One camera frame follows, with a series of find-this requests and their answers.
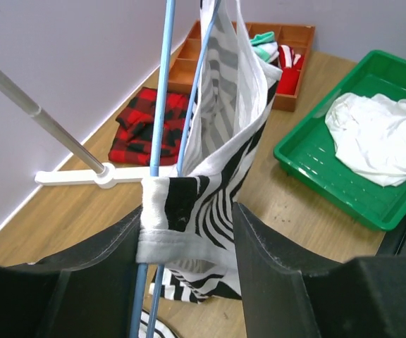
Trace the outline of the white crumpled garment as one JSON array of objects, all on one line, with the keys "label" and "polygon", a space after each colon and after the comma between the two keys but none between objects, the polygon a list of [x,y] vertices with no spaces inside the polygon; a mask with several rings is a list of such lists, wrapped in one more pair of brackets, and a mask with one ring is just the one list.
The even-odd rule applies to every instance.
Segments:
[{"label": "white crumpled garment", "polygon": [[406,181],[406,99],[346,93],[325,115],[335,155],[352,172],[382,186]]}]

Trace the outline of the red white striped sock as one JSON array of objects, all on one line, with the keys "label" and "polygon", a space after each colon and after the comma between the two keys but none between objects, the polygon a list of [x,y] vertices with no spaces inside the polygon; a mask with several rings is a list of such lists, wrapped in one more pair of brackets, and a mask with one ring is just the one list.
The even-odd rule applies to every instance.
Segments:
[{"label": "red white striped sock", "polygon": [[301,70],[304,63],[304,55],[296,53],[291,46],[281,44],[278,46],[279,66]]}]

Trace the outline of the mint green sock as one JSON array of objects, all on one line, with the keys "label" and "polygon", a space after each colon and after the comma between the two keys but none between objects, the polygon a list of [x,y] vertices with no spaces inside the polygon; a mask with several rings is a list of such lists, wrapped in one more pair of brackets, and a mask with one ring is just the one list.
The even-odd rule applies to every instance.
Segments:
[{"label": "mint green sock", "polygon": [[256,55],[264,62],[272,63],[278,58],[278,42],[273,31],[256,34],[250,43]]}]

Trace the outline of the wide striped tank top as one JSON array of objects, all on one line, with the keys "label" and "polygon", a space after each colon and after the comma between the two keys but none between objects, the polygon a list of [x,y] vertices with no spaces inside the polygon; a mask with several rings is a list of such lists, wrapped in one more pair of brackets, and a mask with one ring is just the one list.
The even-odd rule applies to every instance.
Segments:
[{"label": "wide striped tank top", "polygon": [[[200,4],[204,36],[216,1]],[[254,52],[221,2],[205,49],[182,174],[142,181],[137,261],[163,264],[161,296],[241,297],[233,203],[251,168],[281,70]]]}]

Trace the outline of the red folded sock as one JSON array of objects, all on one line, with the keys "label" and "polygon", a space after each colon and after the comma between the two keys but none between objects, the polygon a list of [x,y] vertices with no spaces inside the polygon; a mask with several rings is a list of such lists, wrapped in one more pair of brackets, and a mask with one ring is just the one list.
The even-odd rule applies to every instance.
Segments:
[{"label": "red folded sock", "polygon": [[300,71],[295,68],[284,68],[281,79],[278,82],[277,94],[294,95],[297,83],[300,77]]}]

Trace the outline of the red black plaid shirt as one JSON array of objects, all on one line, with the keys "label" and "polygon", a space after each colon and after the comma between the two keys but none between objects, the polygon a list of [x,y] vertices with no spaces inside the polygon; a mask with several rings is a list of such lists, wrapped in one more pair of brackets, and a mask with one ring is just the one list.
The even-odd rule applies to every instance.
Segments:
[{"label": "red black plaid shirt", "polygon": [[[116,122],[119,127],[108,154],[111,162],[149,165],[156,96],[156,89],[143,87],[118,114]],[[189,96],[186,94],[166,94],[161,165],[173,165],[178,160],[188,103]]]}]

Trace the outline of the thin striped tank top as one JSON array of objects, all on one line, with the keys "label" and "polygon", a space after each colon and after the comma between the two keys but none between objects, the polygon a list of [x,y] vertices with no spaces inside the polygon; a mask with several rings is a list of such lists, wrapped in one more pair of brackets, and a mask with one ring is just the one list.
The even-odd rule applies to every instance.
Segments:
[{"label": "thin striped tank top", "polygon": [[[147,337],[147,329],[149,324],[149,311],[143,309],[140,317],[140,328],[138,332],[139,338]],[[153,338],[179,338],[179,336],[167,325],[156,319],[154,324]]]}]

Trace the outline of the light blue wire hanger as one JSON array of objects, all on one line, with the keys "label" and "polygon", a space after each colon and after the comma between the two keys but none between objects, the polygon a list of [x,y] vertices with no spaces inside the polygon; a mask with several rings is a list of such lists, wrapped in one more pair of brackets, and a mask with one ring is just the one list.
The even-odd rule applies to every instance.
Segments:
[{"label": "light blue wire hanger", "polygon": [[[197,67],[195,71],[194,80],[192,83],[192,90],[190,95],[190,102],[187,107],[185,126],[182,134],[182,139],[180,143],[180,151],[178,155],[178,174],[181,175],[183,171],[185,147],[187,144],[187,134],[189,132],[190,119],[192,117],[192,105],[195,100],[195,95],[197,92],[197,84],[200,78],[200,73],[202,70],[202,64],[205,55],[205,49],[207,48],[209,42],[209,36],[211,30],[214,26],[214,22],[218,13],[218,9],[221,2],[216,1],[213,7],[213,12],[211,15],[211,20],[208,24],[207,31],[205,33],[203,42],[203,47],[201,48],[200,55],[197,61]],[[156,96],[156,108],[154,115],[154,128],[152,134],[152,152],[151,160],[149,164],[149,173],[152,177],[157,177],[159,175],[159,162],[161,155],[161,141],[164,129],[164,114],[165,114],[165,101],[166,101],[166,90],[168,84],[168,74],[171,58],[171,42],[173,35],[173,24],[175,16],[175,1],[166,2],[166,13],[164,21],[164,32],[161,47],[161,59],[160,59],[160,70],[158,79],[158,88]],[[140,263],[137,267],[137,276],[135,283],[135,293],[133,298],[133,309],[131,313],[130,329],[128,336],[129,338],[137,337],[140,328],[140,319],[142,314],[143,297],[144,297],[144,287],[147,281],[147,272],[149,265],[146,263]],[[149,311],[149,321],[147,323],[147,337],[154,336],[154,329],[157,319],[157,312],[159,308],[159,299],[161,294],[161,283],[164,275],[164,265],[158,264],[156,269],[156,278],[154,283],[154,293],[152,299],[152,307]]]}]

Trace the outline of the white rack base foot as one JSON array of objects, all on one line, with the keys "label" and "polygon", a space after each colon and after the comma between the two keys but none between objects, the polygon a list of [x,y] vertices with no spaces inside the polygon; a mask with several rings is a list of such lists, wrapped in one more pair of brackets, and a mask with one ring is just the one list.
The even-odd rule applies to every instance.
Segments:
[{"label": "white rack base foot", "polygon": [[141,182],[150,176],[148,166],[116,168],[111,163],[103,163],[104,171],[96,173],[88,170],[62,170],[62,171],[39,171],[35,175],[35,182],[42,186],[68,186],[95,184],[102,189],[110,189],[120,183]]}]

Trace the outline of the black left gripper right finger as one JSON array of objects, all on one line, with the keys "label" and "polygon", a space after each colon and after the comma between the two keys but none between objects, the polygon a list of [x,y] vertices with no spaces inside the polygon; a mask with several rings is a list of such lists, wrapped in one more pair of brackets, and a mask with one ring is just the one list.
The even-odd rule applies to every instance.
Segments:
[{"label": "black left gripper right finger", "polygon": [[235,252],[249,337],[406,337],[406,256],[332,261],[242,204]]}]

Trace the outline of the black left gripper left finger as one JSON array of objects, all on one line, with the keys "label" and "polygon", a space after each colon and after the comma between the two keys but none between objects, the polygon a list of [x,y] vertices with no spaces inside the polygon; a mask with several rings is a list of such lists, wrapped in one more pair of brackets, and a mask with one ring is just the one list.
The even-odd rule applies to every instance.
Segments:
[{"label": "black left gripper left finger", "polygon": [[0,266],[0,337],[127,337],[141,211],[36,263]]}]

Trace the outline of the silver vertical rack pole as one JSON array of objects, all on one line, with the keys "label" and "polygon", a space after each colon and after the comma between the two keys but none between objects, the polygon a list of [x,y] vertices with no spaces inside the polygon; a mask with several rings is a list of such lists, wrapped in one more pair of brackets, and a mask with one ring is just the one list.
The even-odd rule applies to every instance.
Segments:
[{"label": "silver vertical rack pole", "polygon": [[1,70],[0,92],[93,171],[97,174],[105,171],[105,167],[100,161]]}]

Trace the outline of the green plastic tray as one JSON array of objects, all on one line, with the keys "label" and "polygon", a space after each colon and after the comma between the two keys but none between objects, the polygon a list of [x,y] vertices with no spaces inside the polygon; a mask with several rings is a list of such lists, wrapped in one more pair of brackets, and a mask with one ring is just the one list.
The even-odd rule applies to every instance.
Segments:
[{"label": "green plastic tray", "polygon": [[330,105],[344,93],[406,99],[406,60],[369,52],[274,148],[281,167],[371,230],[393,230],[406,214],[406,182],[378,184],[352,172],[335,156],[324,122]]}]

